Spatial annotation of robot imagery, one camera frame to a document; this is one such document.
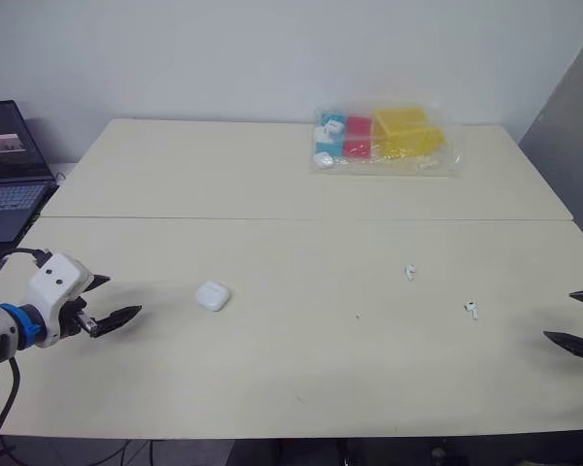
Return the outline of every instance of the laptop screen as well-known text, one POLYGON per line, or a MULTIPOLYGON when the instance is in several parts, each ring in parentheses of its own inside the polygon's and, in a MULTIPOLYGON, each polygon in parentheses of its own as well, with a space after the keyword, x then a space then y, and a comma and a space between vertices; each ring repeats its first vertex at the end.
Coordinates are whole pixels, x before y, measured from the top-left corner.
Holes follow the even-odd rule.
POLYGON ((16 103, 0 102, 0 183, 51 179, 16 103))

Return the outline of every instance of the laptop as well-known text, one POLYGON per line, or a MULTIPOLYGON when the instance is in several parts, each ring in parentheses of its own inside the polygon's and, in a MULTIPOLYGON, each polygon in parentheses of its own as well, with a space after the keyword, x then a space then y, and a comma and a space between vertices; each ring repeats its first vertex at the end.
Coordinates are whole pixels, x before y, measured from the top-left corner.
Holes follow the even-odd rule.
POLYGON ((0 102, 0 243, 13 243, 54 178, 13 100, 0 102))

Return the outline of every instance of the plastic bag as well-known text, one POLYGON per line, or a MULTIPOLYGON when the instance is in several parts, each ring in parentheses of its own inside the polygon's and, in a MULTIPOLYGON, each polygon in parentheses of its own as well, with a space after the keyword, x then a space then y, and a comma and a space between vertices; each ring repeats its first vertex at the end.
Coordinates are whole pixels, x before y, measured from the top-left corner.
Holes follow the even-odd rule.
POLYGON ((319 110, 313 166, 325 173, 453 176, 462 158, 452 127, 415 104, 319 110))

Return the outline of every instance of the yellow transparent container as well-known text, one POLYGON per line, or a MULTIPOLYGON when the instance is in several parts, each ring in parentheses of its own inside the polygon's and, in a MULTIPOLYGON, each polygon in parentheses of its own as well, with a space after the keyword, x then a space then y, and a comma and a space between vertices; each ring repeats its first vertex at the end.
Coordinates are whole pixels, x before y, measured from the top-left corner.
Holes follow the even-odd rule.
POLYGON ((445 144, 445 136, 428 122, 421 107, 376 110, 372 146, 381 158, 429 155, 445 144))

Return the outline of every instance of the cyan block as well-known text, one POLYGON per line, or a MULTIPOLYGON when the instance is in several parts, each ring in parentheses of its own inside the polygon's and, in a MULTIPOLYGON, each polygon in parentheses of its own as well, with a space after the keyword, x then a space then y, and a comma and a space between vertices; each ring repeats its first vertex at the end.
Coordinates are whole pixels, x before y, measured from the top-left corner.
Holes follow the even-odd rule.
POLYGON ((347 116, 341 114, 322 114, 322 126, 326 126, 326 124, 331 120, 340 122, 343 125, 344 129, 337 136, 343 139, 343 137, 345 136, 345 126, 347 119, 348 119, 347 116))
POLYGON ((328 152, 331 157, 343 156, 343 141, 334 143, 315 143, 315 153, 328 152))

